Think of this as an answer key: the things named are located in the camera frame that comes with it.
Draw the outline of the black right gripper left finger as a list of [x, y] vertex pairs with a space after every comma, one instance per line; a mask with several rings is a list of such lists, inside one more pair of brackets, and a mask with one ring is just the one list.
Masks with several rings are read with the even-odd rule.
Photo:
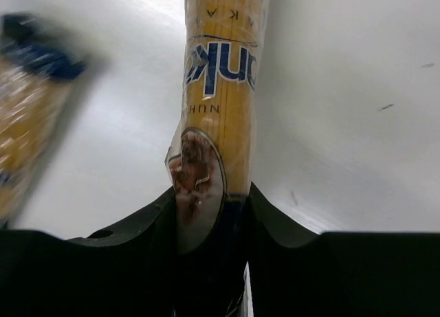
[[170, 316], [175, 285], [175, 198], [88, 237], [1, 231], [2, 316]]

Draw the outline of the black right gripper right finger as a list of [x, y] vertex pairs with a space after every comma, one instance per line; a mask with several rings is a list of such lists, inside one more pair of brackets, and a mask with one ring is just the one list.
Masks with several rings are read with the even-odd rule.
[[439, 235], [316, 234], [255, 186], [247, 219], [255, 316], [438, 316]]

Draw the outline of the spaghetti bag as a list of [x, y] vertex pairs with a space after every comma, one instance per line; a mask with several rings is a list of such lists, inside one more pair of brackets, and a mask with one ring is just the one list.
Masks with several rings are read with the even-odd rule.
[[246, 316], [244, 224], [269, 0], [185, 0], [181, 115], [165, 163], [177, 225], [175, 316]]
[[1, 225], [19, 207], [87, 56], [72, 32], [29, 12], [1, 15]]

